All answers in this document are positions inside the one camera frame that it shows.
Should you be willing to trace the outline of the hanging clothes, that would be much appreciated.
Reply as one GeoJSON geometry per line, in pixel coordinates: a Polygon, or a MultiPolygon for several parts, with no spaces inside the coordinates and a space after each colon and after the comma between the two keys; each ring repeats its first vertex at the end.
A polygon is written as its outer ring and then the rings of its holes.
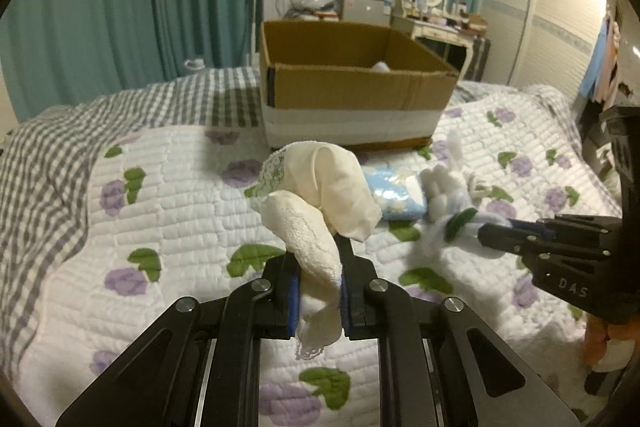
{"type": "Polygon", "coordinates": [[[610,12],[606,12],[593,48],[579,93],[588,101],[601,103],[604,108],[614,104],[620,78],[618,78],[618,51],[620,25],[610,12]]]}

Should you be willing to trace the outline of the clear water jug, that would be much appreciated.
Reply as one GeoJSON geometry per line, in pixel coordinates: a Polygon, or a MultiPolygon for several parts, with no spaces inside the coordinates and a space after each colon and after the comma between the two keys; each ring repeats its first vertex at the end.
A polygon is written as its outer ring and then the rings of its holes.
{"type": "Polygon", "coordinates": [[[199,72],[205,68],[205,62],[201,57],[190,58],[184,62],[184,68],[190,72],[199,72]]]}

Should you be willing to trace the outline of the teal left curtain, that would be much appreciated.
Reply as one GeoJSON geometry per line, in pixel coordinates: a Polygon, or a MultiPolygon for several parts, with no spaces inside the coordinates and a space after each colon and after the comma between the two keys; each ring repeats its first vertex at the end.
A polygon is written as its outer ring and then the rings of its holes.
{"type": "Polygon", "coordinates": [[[257,19],[253,0],[11,0],[1,68],[13,112],[175,79],[194,60],[240,66],[257,19]]]}

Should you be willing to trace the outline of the light blue tissue pack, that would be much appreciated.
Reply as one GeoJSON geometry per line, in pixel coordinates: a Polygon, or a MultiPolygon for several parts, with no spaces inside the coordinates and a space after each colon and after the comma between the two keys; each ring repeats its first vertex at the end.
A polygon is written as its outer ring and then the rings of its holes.
{"type": "Polygon", "coordinates": [[[362,171],[384,221],[416,221],[426,215],[426,198],[414,172],[372,166],[362,171]]]}

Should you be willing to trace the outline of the white louvered wardrobe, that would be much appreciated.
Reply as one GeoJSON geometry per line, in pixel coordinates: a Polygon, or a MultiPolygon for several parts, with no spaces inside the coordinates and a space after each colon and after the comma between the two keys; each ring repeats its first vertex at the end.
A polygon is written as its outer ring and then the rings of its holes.
{"type": "Polygon", "coordinates": [[[483,80],[523,89],[548,84],[575,98],[608,0],[482,0],[490,41],[483,80]]]}

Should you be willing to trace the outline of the cream lace cloth bundle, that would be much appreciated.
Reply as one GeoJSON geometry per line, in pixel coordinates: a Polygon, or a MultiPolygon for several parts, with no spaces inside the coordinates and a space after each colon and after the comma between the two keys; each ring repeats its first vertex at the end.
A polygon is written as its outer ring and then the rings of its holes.
{"type": "Polygon", "coordinates": [[[311,360],[342,335],[343,265],[334,236],[364,242],[381,208],[355,154],[314,141],[288,144],[262,163],[252,208],[299,265],[296,358],[311,360]]]}

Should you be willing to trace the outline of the white green sock bundle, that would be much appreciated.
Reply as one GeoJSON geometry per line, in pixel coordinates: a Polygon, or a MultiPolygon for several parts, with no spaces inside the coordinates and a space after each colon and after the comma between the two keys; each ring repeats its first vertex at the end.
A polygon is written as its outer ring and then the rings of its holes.
{"type": "Polygon", "coordinates": [[[434,260],[450,247],[459,248],[477,257],[498,259],[504,255],[502,249],[486,247],[480,243],[480,229],[484,225],[513,228],[512,222],[498,213],[469,207],[427,225],[421,238],[412,248],[409,259],[411,261],[434,260]]]}

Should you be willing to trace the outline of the white floral quilt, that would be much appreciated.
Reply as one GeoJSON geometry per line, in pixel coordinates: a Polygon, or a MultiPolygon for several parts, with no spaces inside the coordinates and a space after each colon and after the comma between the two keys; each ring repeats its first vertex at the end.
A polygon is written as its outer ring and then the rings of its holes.
{"type": "MultiPolygon", "coordinates": [[[[447,110],[423,153],[375,154],[369,169],[442,165],[447,135],[489,188],[480,204],[537,220],[560,212],[615,216],[618,207],[579,156],[562,94],[503,90],[447,110]]],[[[37,421],[62,412],[143,329],[183,296],[227,296],[262,273],[282,242],[262,225],[252,188],[269,148],[262,130],[235,139],[195,126],[149,130],[100,159],[87,191],[88,239],[44,284],[43,316],[17,389],[37,421]]],[[[586,389],[585,314],[532,282],[513,256],[435,251],[425,221],[382,223],[355,253],[410,295],[456,295],[491,326],[580,419],[608,397],[586,389]]]]}

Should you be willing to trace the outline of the grey checked bed sheet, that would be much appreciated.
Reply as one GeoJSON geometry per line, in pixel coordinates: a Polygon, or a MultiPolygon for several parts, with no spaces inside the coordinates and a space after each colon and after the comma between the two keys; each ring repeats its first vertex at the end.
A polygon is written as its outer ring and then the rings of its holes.
{"type": "Polygon", "coordinates": [[[12,131],[1,149],[1,368],[11,383],[39,325],[44,279],[84,246],[96,161],[137,131],[255,127],[259,117],[259,72],[238,67],[50,107],[12,131]]]}

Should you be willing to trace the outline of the brown cardboard box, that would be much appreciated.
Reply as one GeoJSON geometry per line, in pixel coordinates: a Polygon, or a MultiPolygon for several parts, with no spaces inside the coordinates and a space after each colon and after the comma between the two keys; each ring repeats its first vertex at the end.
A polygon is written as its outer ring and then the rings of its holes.
{"type": "Polygon", "coordinates": [[[262,24],[259,92],[273,150],[298,141],[349,150],[425,145],[458,79],[457,69],[389,27],[262,24]]]}

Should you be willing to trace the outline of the white dressing table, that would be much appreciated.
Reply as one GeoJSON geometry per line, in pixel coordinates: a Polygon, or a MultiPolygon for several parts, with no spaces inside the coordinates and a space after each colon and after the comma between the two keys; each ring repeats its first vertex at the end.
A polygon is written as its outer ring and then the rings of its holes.
{"type": "Polygon", "coordinates": [[[390,11],[390,27],[412,40],[426,39],[464,49],[459,79],[482,80],[490,51],[490,41],[486,37],[456,26],[434,24],[406,15],[400,1],[390,11]]]}

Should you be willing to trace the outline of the orange white plush toy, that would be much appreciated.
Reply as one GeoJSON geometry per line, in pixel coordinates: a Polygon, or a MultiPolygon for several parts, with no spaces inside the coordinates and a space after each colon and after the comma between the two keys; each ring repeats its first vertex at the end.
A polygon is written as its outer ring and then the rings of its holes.
{"type": "Polygon", "coordinates": [[[582,359],[588,366],[585,392],[608,397],[639,351],[639,317],[622,325],[589,315],[582,343],[582,359]]]}

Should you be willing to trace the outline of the silver mini fridge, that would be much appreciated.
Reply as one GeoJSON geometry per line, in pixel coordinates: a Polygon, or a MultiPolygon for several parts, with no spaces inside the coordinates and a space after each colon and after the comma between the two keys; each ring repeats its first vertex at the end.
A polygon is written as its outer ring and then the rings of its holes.
{"type": "Polygon", "coordinates": [[[390,26],[393,2],[390,0],[337,0],[341,20],[374,26],[390,26]]]}

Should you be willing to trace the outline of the white fluffy cloth bundle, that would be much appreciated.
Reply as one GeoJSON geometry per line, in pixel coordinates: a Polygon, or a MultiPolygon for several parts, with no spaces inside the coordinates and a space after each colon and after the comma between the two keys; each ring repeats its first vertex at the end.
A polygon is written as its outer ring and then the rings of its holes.
{"type": "Polygon", "coordinates": [[[426,199],[426,217],[431,222],[472,206],[469,191],[471,171],[465,165],[460,135],[450,131],[446,145],[446,164],[425,168],[420,173],[426,199]]]}

